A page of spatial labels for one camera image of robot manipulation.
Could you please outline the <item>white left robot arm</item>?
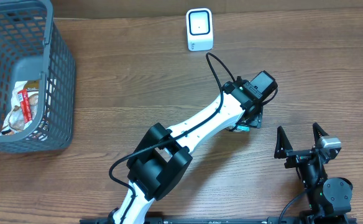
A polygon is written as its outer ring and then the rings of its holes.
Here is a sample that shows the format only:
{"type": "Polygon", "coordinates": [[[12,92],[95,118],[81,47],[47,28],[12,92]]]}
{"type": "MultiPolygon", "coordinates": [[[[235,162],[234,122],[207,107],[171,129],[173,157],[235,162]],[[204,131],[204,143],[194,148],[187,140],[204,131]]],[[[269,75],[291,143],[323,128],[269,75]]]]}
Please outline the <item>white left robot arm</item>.
{"type": "Polygon", "coordinates": [[[106,223],[143,223],[152,203],[179,183],[201,144],[223,129],[249,131],[261,126],[263,107],[275,96],[277,87],[266,71],[251,81],[238,77],[225,83],[219,96],[190,119],[168,128],[153,125],[135,151],[109,170],[112,173],[125,162],[129,181],[121,207],[108,215],[106,223]]]}

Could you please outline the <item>green lid jar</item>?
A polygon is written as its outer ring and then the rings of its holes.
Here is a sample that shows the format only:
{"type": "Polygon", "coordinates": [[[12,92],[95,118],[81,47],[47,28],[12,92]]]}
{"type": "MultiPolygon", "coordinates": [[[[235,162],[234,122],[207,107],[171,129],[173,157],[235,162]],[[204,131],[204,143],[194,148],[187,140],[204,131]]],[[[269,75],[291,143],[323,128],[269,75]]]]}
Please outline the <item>green lid jar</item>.
{"type": "Polygon", "coordinates": [[[249,132],[250,127],[245,126],[245,125],[230,126],[227,128],[227,130],[230,132],[249,132]]]}

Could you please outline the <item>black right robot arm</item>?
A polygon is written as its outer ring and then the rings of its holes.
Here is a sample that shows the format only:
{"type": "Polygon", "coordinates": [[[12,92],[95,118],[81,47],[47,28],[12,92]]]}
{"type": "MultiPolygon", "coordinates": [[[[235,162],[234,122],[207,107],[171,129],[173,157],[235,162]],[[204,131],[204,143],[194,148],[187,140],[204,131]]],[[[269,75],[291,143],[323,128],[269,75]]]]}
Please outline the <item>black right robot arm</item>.
{"type": "Polygon", "coordinates": [[[285,159],[286,169],[295,169],[304,191],[289,201],[277,218],[278,223],[355,223],[347,217],[351,211],[353,184],[346,178],[329,178],[324,165],[335,159],[342,149],[341,141],[313,123],[315,143],[311,149],[295,151],[284,129],[277,128],[274,158],[285,159]],[[309,209],[299,216],[285,218],[286,211],[297,200],[307,196],[309,209]]]}

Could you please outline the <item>snack bag with red label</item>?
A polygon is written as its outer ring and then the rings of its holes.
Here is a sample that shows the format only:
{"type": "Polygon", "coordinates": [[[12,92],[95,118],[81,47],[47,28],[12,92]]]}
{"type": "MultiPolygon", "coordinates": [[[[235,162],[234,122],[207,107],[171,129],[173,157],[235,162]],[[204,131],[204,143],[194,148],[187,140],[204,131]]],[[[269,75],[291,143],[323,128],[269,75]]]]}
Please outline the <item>snack bag with red label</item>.
{"type": "Polygon", "coordinates": [[[39,81],[16,82],[12,91],[11,110],[5,117],[0,136],[22,132],[36,117],[39,101],[39,81]]]}

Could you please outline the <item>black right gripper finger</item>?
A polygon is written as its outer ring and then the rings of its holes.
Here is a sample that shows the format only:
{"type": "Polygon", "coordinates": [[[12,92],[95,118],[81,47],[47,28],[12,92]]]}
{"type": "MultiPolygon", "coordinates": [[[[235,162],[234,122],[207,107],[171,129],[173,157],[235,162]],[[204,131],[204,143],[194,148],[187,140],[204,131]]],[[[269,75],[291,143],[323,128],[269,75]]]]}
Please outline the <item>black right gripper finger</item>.
{"type": "Polygon", "coordinates": [[[277,128],[277,142],[274,151],[275,159],[284,159],[287,157],[289,152],[292,152],[293,148],[290,141],[285,134],[285,131],[281,126],[277,128]]]}
{"type": "Polygon", "coordinates": [[[328,136],[328,133],[318,123],[313,123],[313,136],[317,143],[321,137],[328,136]]]}

